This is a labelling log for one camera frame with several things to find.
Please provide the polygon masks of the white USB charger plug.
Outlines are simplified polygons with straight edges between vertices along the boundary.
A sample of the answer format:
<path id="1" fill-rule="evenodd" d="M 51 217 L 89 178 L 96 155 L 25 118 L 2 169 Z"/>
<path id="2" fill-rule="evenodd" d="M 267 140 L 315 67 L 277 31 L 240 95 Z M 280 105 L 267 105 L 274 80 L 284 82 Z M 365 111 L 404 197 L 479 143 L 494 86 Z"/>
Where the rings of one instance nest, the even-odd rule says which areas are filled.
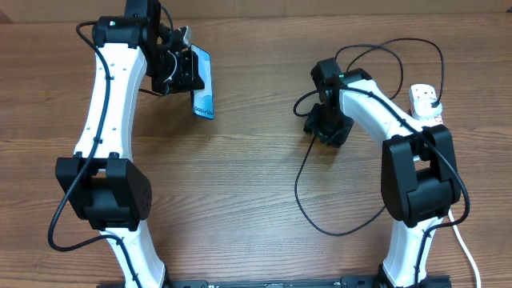
<path id="1" fill-rule="evenodd" d="M 419 121 L 427 121 L 442 114 L 442 105 L 433 106 L 433 102 L 427 99 L 414 99 L 412 102 L 412 117 Z"/>

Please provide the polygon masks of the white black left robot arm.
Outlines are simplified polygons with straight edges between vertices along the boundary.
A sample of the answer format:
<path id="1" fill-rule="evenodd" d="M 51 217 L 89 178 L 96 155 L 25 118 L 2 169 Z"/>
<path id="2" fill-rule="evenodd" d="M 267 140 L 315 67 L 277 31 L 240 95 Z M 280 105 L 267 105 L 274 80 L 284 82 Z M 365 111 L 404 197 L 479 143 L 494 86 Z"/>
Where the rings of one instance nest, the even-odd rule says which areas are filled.
<path id="1" fill-rule="evenodd" d="M 142 80 L 150 78 L 155 96 L 189 93 L 193 114 L 214 118 L 210 55 L 190 41 L 188 26 L 162 23 L 166 14 L 159 1 L 128 1 L 123 15 L 90 24 L 86 44 L 96 61 L 90 108 L 72 156 L 55 166 L 62 204 L 108 241 L 125 287 L 172 284 L 147 224 L 151 184 L 132 154 Z"/>

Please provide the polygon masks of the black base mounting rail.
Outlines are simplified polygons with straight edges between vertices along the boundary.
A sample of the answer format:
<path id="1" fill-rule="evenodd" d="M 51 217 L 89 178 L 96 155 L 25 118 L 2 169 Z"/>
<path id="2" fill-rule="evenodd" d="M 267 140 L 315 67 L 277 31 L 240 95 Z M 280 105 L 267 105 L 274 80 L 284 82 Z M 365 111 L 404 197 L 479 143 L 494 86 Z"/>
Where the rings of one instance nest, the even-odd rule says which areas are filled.
<path id="1" fill-rule="evenodd" d="M 206 280 L 174 281 L 165 280 L 163 288 L 386 288 L 376 276 L 343 276 L 340 279 L 266 281 L 266 282 L 207 282 Z"/>

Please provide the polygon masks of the Samsung Galaxy smartphone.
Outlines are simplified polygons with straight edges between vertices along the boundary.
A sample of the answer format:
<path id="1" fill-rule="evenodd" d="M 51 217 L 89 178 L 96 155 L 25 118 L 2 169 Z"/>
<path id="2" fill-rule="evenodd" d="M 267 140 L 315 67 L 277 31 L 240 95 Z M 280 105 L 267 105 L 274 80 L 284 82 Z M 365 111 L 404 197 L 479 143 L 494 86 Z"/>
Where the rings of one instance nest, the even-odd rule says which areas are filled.
<path id="1" fill-rule="evenodd" d="M 196 45 L 191 46 L 194 62 L 194 72 L 197 85 L 192 90 L 193 114 L 209 120 L 214 119 L 214 94 L 211 73 L 210 55 Z"/>

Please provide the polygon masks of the white power extension strip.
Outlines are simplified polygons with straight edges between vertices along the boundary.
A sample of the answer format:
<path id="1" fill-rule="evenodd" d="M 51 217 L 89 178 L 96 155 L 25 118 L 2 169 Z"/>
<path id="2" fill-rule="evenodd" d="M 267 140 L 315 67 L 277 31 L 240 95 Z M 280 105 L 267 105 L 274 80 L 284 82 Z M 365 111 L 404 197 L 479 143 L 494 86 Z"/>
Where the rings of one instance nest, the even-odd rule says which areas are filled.
<path id="1" fill-rule="evenodd" d="M 442 104 L 439 103 L 436 107 L 432 107 L 432 104 L 437 101 L 437 95 L 432 86 L 414 84 L 409 88 L 408 95 L 413 128 L 421 130 L 424 126 L 443 124 Z"/>

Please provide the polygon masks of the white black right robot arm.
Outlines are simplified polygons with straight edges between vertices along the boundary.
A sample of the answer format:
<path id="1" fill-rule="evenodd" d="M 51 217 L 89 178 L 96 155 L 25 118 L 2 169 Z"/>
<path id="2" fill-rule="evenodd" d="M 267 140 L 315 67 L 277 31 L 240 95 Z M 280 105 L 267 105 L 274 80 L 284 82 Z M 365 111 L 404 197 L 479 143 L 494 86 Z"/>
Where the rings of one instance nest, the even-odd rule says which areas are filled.
<path id="1" fill-rule="evenodd" d="M 304 131 L 328 146 L 345 143 L 359 124 L 381 147 L 381 195 L 394 220 L 390 248 L 375 275 L 346 275 L 342 287 L 450 287 L 430 276 L 426 260 L 434 232 L 467 191 L 458 175 L 450 131 L 434 118 L 402 111 L 363 69 L 344 72 L 334 58 L 310 75 L 319 95 Z"/>

